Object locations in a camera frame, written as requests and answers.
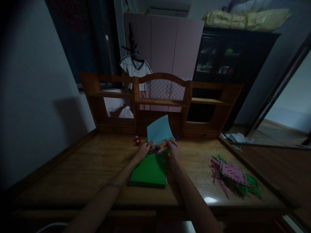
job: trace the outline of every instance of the bracelet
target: bracelet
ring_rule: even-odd
[[[116,187],[116,188],[118,188],[118,189],[122,189],[122,186],[120,186],[120,185],[118,185],[117,183],[115,183],[115,182],[113,182],[112,180],[108,180],[108,182],[112,185],[112,186],[114,186],[114,187]]]

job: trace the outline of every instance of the air conditioner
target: air conditioner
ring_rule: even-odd
[[[190,7],[191,0],[149,0],[150,14],[187,17]]]

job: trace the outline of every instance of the wrist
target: wrist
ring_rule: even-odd
[[[131,162],[135,164],[136,166],[141,162],[142,160],[136,155],[132,158]]]
[[[175,158],[171,157],[171,166],[173,169],[178,168],[178,167],[182,167],[180,160],[177,160]]]

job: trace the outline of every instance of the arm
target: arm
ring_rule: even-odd
[[[146,157],[150,151],[152,143],[153,141],[149,144],[142,143],[133,159],[114,178],[112,178],[112,182],[122,186],[129,178],[131,172]],[[120,189],[117,187],[108,184],[105,185],[63,232],[95,232],[111,209],[119,192]]]
[[[172,142],[176,147],[174,147],[170,141],[167,141],[170,147],[170,164],[179,184],[187,212],[195,231],[198,233],[223,232],[215,216],[180,163],[179,156],[181,147],[174,140],[172,140]]]

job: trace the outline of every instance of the pink wardrobe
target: pink wardrobe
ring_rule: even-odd
[[[153,73],[170,73],[192,80],[200,47],[204,21],[149,15],[124,14],[125,38],[128,45],[129,22],[133,24],[139,54]],[[153,80],[150,98],[182,100],[184,88],[167,80]],[[180,107],[151,105],[150,110],[180,112]]]

